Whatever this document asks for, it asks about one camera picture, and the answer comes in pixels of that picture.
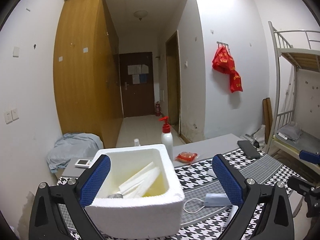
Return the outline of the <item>white foam tube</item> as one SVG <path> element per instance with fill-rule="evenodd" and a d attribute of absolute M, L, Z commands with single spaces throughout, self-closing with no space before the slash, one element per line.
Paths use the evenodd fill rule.
<path fill-rule="evenodd" d="M 217 178 L 216 174 L 214 173 L 214 171 L 212 169 L 207 171 L 207 175 L 213 177 L 214 179 Z"/>

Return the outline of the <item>grey sock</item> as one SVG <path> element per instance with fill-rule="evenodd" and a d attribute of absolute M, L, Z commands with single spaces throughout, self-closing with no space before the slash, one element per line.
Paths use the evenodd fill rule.
<path fill-rule="evenodd" d="M 117 192 L 109 195 L 108 198 L 123 198 L 123 195 L 120 192 Z"/>

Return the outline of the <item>grey folded blanket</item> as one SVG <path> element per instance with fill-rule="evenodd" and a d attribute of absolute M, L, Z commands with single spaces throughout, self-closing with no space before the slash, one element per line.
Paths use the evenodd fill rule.
<path fill-rule="evenodd" d="M 279 128 L 277 133 L 289 140 L 297 141 L 302 135 L 302 130 L 296 123 L 290 123 Z"/>

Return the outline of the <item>black smartphone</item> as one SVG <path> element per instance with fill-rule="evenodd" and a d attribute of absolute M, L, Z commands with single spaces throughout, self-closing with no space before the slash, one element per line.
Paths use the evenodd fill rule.
<path fill-rule="evenodd" d="M 237 145 L 244 152 L 245 156 L 248 159 L 259 159 L 261 157 L 260 153 L 257 149 L 251 144 L 248 140 L 239 140 Z"/>

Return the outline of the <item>light blue cloth pile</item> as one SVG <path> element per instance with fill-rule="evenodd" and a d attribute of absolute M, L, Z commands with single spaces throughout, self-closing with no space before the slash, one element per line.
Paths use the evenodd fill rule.
<path fill-rule="evenodd" d="M 103 149 L 99 136 L 92 133 L 66 133 L 54 144 L 46 161 L 51 173 L 65 169 L 72 158 L 89 158 Z"/>

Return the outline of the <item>white styrofoam box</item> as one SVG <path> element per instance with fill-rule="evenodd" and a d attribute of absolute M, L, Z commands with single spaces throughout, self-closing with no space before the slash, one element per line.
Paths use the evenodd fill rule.
<path fill-rule="evenodd" d="M 172 236 L 181 227 L 184 193 L 163 144 L 99 150 L 111 168 L 85 207 L 103 233 L 122 239 Z"/>

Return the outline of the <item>red snack packet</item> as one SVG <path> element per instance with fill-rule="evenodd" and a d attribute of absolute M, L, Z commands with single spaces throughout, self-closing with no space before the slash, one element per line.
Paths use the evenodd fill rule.
<path fill-rule="evenodd" d="M 184 164 L 192 164 L 198 157 L 197 153 L 181 152 L 175 157 L 175 161 Z"/>

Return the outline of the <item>metal bunk bed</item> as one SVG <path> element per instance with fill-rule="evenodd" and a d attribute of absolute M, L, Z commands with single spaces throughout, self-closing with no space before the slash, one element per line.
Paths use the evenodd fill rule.
<path fill-rule="evenodd" d="M 284 151 L 319 173 L 319 165 L 299 158 L 300 151 L 319 153 L 319 35 L 314 30 L 278 31 L 268 22 L 276 70 L 276 95 L 267 128 L 266 149 Z M 297 141 L 279 135 L 278 129 L 296 123 L 302 130 Z"/>

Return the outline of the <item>red hanging bags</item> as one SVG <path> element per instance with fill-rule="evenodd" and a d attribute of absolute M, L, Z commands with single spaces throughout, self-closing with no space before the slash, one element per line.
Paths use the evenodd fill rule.
<path fill-rule="evenodd" d="M 231 93 L 243 91 L 241 76 L 236 71 L 234 59 L 226 46 L 218 45 L 212 60 L 212 68 L 229 76 L 229 90 Z"/>

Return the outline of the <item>wooden wardrobe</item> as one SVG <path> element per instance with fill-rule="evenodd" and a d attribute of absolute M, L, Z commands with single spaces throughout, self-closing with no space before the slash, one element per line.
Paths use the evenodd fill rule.
<path fill-rule="evenodd" d="M 63 133 L 92 133 L 114 148 L 123 120 L 119 38 L 106 0 L 65 0 L 54 44 L 53 82 Z"/>

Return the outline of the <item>red fire extinguisher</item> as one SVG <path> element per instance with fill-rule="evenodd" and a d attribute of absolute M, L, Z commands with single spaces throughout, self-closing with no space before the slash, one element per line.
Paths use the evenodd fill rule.
<path fill-rule="evenodd" d="M 161 104 L 159 101 L 155 104 L 155 115 L 160 116 L 161 115 Z"/>

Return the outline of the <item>dark brown entrance door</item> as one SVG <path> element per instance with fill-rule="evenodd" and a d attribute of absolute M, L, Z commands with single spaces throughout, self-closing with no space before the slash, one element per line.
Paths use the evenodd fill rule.
<path fill-rule="evenodd" d="M 124 116 L 153 115 L 155 95 L 152 53 L 120 54 L 119 66 Z"/>

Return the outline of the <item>ceiling lamp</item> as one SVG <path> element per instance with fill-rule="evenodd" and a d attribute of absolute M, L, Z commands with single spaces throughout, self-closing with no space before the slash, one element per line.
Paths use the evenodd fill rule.
<path fill-rule="evenodd" d="M 146 16 L 148 16 L 148 14 L 149 13 L 146 10 L 138 10 L 133 13 L 134 17 L 139 19 L 140 21 Z"/>

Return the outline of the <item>wall socket pair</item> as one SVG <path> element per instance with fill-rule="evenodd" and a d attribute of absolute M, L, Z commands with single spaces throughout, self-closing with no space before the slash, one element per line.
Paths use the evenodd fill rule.
<path fill-rule="evenodd" d="M 6 124 L 10 124 L 13 121 L 16 121 L 18 119 L 19 119 L 18 110 L 16 108 L 12 109 L 10 111 L 5 111 L 4 112 L 4 120 L 5 120 Z"/>

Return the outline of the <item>white wall switch plate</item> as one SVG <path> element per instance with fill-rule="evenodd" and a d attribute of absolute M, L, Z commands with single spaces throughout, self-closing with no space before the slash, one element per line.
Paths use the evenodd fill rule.
<path fill-rule="evenodd" d="M 12 56 L 13 57 L 19 57 L 19 54 L 20 54 L 20 48 L 17 47 L 17 46 L 14 46 L 13 52 L 12 52 Z"/>

